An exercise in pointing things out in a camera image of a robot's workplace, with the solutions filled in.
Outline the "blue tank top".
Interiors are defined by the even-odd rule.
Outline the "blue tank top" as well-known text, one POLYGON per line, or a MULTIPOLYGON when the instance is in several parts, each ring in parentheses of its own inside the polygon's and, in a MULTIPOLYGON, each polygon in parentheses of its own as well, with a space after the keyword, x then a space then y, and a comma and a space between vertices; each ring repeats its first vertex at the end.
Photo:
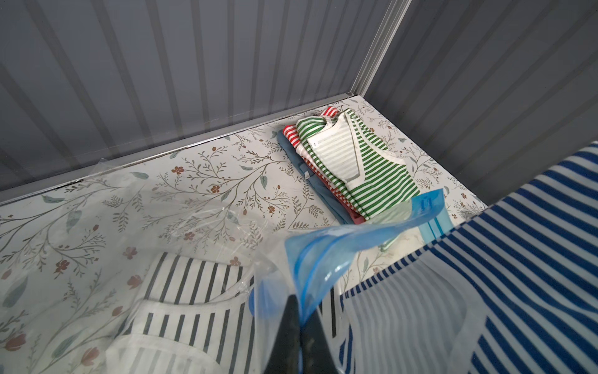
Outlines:
POLYGON ((349 211, 338 199, 336 199, 325 183, 321 181, 319 176, 311 171, 306 162, 297 154, 290 141, 283 135, 282 130, 277 133, 277 141, 288 156, 294 168, 299 172, 301 177, 304 178, 311 190, 319 199, 321 199, 326 208, 334 215, 339 223, 353 224, 354 221, 352 220, 349 211))

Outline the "clear vacuum bag blue zip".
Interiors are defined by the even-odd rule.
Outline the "clear vacuum bag blue zip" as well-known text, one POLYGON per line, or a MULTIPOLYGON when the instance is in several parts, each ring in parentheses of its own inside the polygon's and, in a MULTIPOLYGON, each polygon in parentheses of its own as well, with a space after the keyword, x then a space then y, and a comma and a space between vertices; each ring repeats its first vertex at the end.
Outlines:
POLYGON ((336 224, 287 162, 224 191, 137 165, 1 207, 1 371, 102 373, 140 299, 187 303, 238 282, 264 238, 336 224))

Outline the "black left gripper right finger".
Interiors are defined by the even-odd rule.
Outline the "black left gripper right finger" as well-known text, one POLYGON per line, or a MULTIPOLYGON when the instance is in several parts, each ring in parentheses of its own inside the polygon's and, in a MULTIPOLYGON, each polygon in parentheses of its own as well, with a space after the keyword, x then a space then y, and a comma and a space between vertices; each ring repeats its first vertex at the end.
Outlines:
POLYGON ((301 327, 303 374, 334 374, 337 367, 330 353, 321 319, 314 312, 301 327))

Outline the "blue white striped garment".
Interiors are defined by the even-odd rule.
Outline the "blue white striped garment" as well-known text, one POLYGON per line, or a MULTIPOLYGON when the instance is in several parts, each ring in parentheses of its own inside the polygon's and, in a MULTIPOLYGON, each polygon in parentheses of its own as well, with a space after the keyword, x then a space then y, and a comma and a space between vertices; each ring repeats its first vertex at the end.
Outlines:
POLYGON ((342 297, 345 373, 595 373, 591 143, 342 297))

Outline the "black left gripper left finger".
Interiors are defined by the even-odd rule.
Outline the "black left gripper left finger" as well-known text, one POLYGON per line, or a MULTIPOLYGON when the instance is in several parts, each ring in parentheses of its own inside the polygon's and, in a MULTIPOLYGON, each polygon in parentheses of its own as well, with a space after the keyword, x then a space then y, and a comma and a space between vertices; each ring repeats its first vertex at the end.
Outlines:
POLYGON ((301 321, 295 295, 287 299, 274 345, 263 373, 299 373, 301 321))

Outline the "black white striped garment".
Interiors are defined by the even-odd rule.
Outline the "black white striped garment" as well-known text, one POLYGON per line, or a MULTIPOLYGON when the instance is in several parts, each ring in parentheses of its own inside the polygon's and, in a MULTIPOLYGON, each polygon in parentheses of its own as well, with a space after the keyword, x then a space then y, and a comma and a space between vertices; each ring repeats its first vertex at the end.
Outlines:
MULTIPOLYGON (((132 314, 106 351, 110 373, 263 373, 289 296, 302 302, 285 259, 234 266, 162 253, 132 314)), ((329 288, 319 314, 337 372, 345 323, 329 288)))

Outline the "green white striped garment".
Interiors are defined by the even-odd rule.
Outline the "green white striped garment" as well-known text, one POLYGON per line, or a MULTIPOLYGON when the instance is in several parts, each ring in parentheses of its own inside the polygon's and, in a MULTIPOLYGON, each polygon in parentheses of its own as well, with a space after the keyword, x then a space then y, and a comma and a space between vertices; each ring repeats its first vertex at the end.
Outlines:
POLYGON ((404 160, 354 110, 302 118, 296 130, 315 166, 365 220, 420 195, 404 160))

